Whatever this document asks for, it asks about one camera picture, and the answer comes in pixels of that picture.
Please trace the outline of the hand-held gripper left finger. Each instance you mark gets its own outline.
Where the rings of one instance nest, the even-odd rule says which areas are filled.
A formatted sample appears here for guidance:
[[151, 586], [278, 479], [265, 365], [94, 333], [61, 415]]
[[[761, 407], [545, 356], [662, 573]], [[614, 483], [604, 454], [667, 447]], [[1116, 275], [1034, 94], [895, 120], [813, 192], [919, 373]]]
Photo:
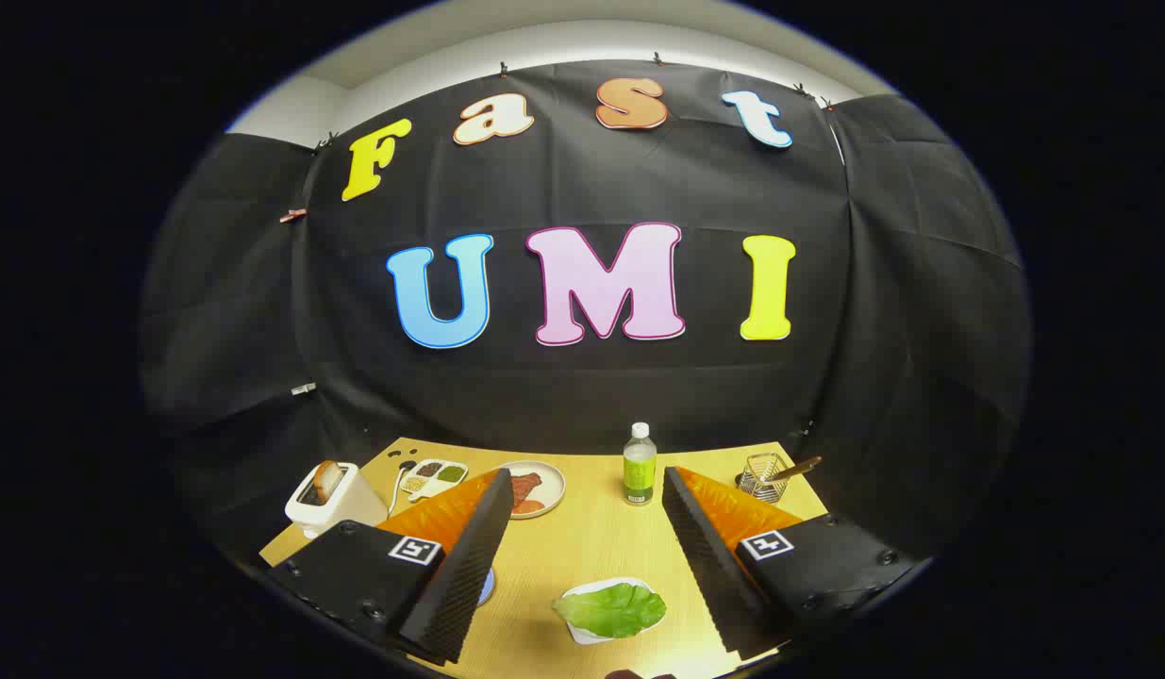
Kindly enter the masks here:
[[384, 525], [343, 519], [271, 567], [269, 588], [377, 650], [458, 662], [513, 505], [497, 468]]

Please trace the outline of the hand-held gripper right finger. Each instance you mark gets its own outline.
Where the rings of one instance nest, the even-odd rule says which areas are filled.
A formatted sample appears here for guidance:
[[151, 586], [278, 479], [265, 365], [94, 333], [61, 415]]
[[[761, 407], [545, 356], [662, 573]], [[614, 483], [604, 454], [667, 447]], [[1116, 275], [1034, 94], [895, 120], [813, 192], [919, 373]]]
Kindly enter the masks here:
[[836, 512], [798, 519], [682, 467], [665, 471], [661, 505], [723, 648], [742, 660], [810, 652], [923, 570]]

